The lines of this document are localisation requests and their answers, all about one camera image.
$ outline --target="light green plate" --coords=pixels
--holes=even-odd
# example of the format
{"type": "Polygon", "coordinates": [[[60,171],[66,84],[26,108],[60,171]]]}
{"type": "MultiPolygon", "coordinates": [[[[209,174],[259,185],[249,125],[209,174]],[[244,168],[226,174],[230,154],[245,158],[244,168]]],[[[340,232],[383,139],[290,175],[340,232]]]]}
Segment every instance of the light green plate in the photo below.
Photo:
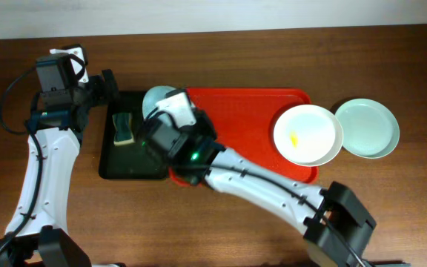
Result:
{"type": "Polygon", "coordinates": [[[391,111],[370,99],[346,102],[335,113],[343,133],[343,147],[352,154],[377,159],[398,145],[400,127],[391,111]]]}

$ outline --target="white bowl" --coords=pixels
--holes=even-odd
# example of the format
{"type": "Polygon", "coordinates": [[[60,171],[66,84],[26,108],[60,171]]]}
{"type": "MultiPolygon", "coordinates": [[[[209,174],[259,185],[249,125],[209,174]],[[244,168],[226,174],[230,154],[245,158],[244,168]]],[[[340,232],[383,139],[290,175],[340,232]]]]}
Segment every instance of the white bowl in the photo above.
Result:
{"type": "Polygon", "coordinates": [[[379,102],[353,99],[340,106],[335,116],[344,130],[344,148],[354,155],[378,159],[398,145],[398,121],[379,102]]]}
{"type": "Polygon", "coordinates": [[[278,118],[273,139],[287,160],[312,167],[329,162],[339,153],[343,132],[330,111],[316,105],[299,105],[278,118]]]}

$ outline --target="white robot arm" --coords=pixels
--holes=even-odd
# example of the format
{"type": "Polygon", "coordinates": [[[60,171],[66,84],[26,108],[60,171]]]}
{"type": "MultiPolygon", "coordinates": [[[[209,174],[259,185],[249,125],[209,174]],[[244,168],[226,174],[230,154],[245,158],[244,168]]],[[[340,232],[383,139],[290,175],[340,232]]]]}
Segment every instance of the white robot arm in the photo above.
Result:
{"type": "Polygon", "coordinates": [[[320,266],[366,266],[360,257],[376,223],[352,191],[338,182],[328,190],[307,185],[249,162],[214,142],[211,122],[188,99],[184,90],[166,93],[163,109],[158,106],[145,118],[139,136],[148,154],[190,184],[203,182],[282,218],[304,236],[311,259],[320,266]],[[157,119],[161,113],[170,115],[170,124],[157,119]]]}
{"type": "MultiPolygon", "coordinates": [[[[19,203],[12,220],[0,239],[0,266],[23,267],[25,260],[37,251],[41,265],[47,267],[91,267],[88,256],[67,234],[67,200],[70,175],[79,154],[88,111],[92,107],[116,101],[118,88],[111,70],[103,76],[88,76],[87,55],[80,44],[51,50],[52,55],[36,61],[36,66],[13,82],[12,86],[32,70],[36,70],[42,91],[33,99],[31,116],[25,123],[30,137],[29,161],[19,203]],[[45,106],[37,110],[39,97],[45,106]]],[[[122,263],[104,267],[122,267],[122,263]]]]}

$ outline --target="wooden table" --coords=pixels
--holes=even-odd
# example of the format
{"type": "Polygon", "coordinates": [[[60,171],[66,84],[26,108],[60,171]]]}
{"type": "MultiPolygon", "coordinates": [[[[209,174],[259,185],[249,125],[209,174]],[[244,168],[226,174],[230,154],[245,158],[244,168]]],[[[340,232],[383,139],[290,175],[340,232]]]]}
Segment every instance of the wooden table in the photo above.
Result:
{"type": "MultiPolygon", "coordinates": [[[[342,151],[320,167],[318,183],[348,185],[378,222],[366,258],[427,266],[427,25],[0,41],[0,96],[37,57],[77,42],[87,48],[89,72],[111,68],[121,90],[296,87],[325,108],[358,96],[383,103],[400,123],[397,149],[374,160],[342,151]]],[[[14,89],[4,110],[11,127],[22,128],[38,89],[35,75],[14,89]]],[[[170,181],[101,179],[105,112],[90,112],[67,208],[70,235],[93,262],[259,266],[308,259],[292,227],[244,200],[170,181]]],[[[19,198],[26,141],[0,126],[0,238],[19,198]]]]}

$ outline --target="sponge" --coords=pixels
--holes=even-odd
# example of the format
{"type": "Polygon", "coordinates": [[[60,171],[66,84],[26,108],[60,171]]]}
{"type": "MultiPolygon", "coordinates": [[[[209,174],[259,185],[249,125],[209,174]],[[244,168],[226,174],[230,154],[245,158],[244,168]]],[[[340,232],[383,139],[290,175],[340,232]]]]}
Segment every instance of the sponge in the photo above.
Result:
{"type": "Polygon", "coordinates": [[[131,132],[131,113],[115,113],[112,118],[116,130],[113,143],[116,146],[134,143],[133,133],[131,132]]]}

